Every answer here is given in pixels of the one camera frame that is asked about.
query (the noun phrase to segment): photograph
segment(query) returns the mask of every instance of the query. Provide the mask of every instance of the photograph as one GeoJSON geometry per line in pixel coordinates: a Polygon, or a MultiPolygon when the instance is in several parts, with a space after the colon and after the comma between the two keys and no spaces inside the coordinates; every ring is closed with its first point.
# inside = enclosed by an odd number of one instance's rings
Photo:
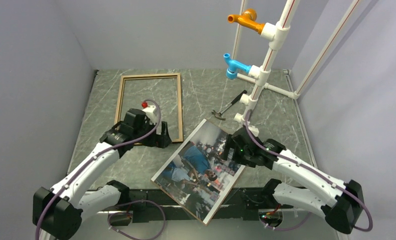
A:
{"type": "Polygon", "coordinates": [[[151,178],[196,219],[207,225],[245,166],[221,159],[228,133],[204,119],[151,178]]]}

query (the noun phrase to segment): gray wall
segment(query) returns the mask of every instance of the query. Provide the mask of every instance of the gray wall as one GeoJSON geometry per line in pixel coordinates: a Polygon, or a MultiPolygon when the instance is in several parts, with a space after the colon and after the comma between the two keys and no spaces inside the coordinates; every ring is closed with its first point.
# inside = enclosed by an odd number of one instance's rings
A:
{"type": "MultiPolygon", "coordinates": [[[[221,68],[233,49],[241,0],[57,0],[96,69],[221,68]]],[[[285,0],[250,0],[258,21],[275,24],[285,0]]],[[[302,1],[273,68],[290,69],[326,1],[302,1]]],[[[268,42],[243,31],[238,59],[262,64],[268,42]]]]}
{"type": "MultiPolygon", "coordinates": [[[[295,64],[293,65],[291,71],[291,82],[295,90],[301,84],[301,81],[304,79],[308,70],[313,65],[314,61],[318,57],[320,51],[323,49],[329,37],[332,35],[333,31],[335,30],[339,21],[342,19],[346,10],[351,5],[352,0],[342,0],[342,1],[328,0],[326,2],[327,4],[322,14],[320,15],[319,20],[315,24],[304,47],[299,53],[295,64]]],[[[363,9],[365,5],[366,4],[360,3],[357,9],[353,11],[353,14],[350,16],[350,19],[347,20],[347,24],[343,27],[341,32],[338,33],[338,36],[335,38],[336,40],[332,43],[332,46],[330,48],[331,50],[329,50],[326,53],[326,56],[329,56],[333,52],[333,49],[335,49],[335,46],[337,46],[341,41],[341,39],[343,39],[345,33],[350,29],[350,26],[355,22],[355,19],[360,16],[361,9],[363,9]]]]}
{"type": "Polygon", "coordinates": [[[33,239],[33,194],[66,173],[92,81],[53,0],[0,0],[0,239],[33,239]]]}
{"type": "Polygon", "coordinates": [[[365,3],[299,105],[318,166],[363,185],[374,229],[350,238],[396,240],[396,1],[365,3]]]}

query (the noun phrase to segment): wooden picture frame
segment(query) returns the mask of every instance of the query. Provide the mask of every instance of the wooden picture frame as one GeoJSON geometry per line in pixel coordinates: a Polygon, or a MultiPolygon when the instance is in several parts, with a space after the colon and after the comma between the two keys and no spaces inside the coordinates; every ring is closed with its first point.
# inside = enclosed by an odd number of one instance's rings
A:
{"type": "Polygon", "coordinates": [[[118,91],[117,108],[115,111],[115,123],[121,120],[121,111],[123,107],[124,87],[126,81],[131,80],[151,80],[151,79],[177,79],[177,111],[179,121],[179,136],[171,139],[174,144],[183,142],[183,115],[182,115],[182,89],[180,73],[158,73],[158,74],[141,74],[141,75],[123,75],[121,76],[120,89],[118,91]]]}

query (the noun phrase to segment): tabletop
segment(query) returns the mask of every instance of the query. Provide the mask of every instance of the tabletop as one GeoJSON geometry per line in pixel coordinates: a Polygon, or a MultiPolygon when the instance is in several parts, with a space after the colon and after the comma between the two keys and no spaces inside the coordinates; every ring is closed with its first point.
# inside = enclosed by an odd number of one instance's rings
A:
{"type": "MultiPolygon", "coordinates": [[[[95,147],[102,134],[114,125],[121,76],[140,74],[180,73],[182,129],[184,139],[206,118],[228,133],[234,133],[240,124],[233,120],[236,113],[243,113],[245,106],[237,103],[223,116],[216,119],[212,110],[219,111],[243,90],[252,92],[253,84],[240,79],[230,80],[226,69],[126,69],[100,70],[95,78],[87,104],[80,133],[68,172],[83,161],[95,147]]],[[[289,90],[282,70],[272,70],[268,82],[289,90]]],[[[141,109],[144,99],[153,99],[161,107],[162,120],[167,121],[172,139],[178,137],[177,83],[175,79],[147,79],[126,81],[122,114],[129,108],[141,109]]],[[[263,90],[251,118],[258,127],[260,139],[272,138],[284,144],[298,157],[312,164],[307,143],[292,99],[270,90],[263,90]]],[[[180,144],[167,148],[136,146],[110,166],[94,182],[91,189],[117,180],[133,189],[156,189],[151,177],[167,161],[180,144]]],[[[280,179],[293,186],[299,184],[278,172],[265,167],[247,167],[235,187],[263,187],[271,178],[280,179]]]]}

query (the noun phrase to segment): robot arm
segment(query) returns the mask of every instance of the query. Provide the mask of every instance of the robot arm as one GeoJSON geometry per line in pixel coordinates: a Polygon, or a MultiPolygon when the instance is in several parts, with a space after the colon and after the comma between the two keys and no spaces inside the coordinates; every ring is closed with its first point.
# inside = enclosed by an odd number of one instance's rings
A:
{"type": "MultiPolygon", "coordinates": [[[[124,120],[106,131],[92,152],[68,176],[50,190],[44,187],[37,190],[33,198],[33,223],[38,224],[45,207],[51,204],[41,228],[57,239],[65,240],[75,234],[81,222],[98,211],[121,202],[130,202],[129,188],[114,180],[92,194],[85,193],[103,171],[132,149],[134,144],[114,146],[144,136],[155,127],[158,120],[156,110],[155,106],[147,106],[143,110],[130,109],[124,120]]],[[[161,134],[154,131],[139,143],[147,147],[167,147],[171,144],[167,123],[161,122],[161,134]]]]}
{"type": "Polygon", "coordinates": [[[250,138],[246,128],[243,127],[227,137],[223,159],[227,159],[229,152],[233,151],[232,160],[249,167],[265,166],[280,172],[300,183],[305,189],[289,186],[280,180],[271,179],[263,188],[262,197],[274,205],[291,205],[312,212],[322,218],[335,230],[349,234],[357,222],[362,207],[340,189],[347,190],[364,202],[361,185],[353,180],[348,183],[331,177],[322,171],[307,164],[281,143],[267,139],[262,142],[258,137],[255,140],[264,146],[269,153],[261,149],[250,138]],[[277,155],[294,160],[293,163],[277,155]]]}

